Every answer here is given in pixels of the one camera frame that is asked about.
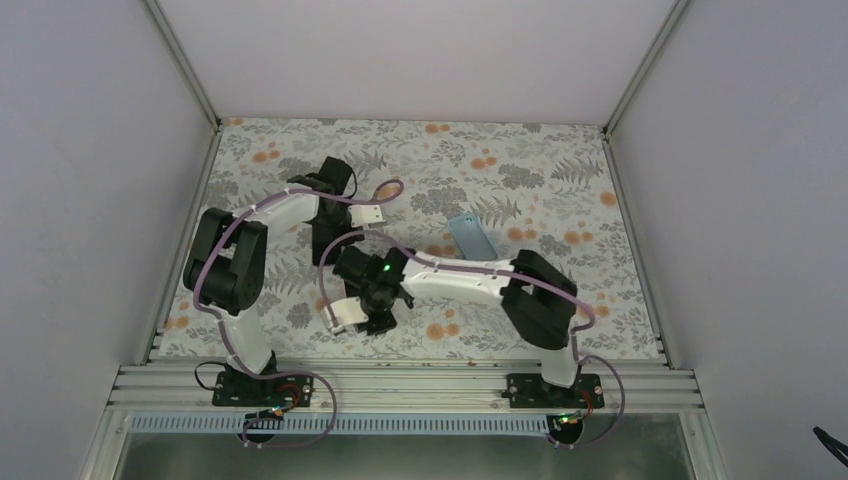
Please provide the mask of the light blue phone case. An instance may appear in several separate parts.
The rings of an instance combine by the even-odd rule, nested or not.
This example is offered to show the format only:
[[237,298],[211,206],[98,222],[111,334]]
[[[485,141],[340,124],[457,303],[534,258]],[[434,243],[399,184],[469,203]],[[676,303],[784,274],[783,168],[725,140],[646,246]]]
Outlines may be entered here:
[[447,222],[459,251],[467,260],[493,261],[499,259],[494,243],[483,229],[479,217],[464,213]]

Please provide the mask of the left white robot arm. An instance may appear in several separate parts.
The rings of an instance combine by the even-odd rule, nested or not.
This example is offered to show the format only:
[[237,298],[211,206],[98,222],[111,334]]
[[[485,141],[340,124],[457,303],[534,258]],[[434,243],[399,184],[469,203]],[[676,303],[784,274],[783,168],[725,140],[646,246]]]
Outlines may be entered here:
[[260,323],[259,299],[265,279],[270,238],[299,224],[312,228],[312,262],[334,264],[344,245],[362,240],[351,217],[351,166],[328,157],[315,173],[292,177],[282,191],[237,211],[209,208],[200,217],[183,271],[183,284],[200,311],[222,328],[227,364],[241,377],[239,392],[255,405],[270,402],[278,391],[276,359]]

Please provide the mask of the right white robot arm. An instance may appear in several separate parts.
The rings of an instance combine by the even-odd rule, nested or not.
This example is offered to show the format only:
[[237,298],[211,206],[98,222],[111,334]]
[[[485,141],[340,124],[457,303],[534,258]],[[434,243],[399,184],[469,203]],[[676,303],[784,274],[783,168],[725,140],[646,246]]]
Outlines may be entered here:
[[522,340],[540,352],[541,391],[555,407],[580,393],[580,368],[570,347],[570,323],[578,288],[538,253],[513,259],[471,261],[391,248],[384,256],[350,246],[342,249],[333,275],[346,296],[321,311],[333,334],[354,328],[367,335],[392,330],[397,301],[413,307],[421,299],[452,299],[500,308]]

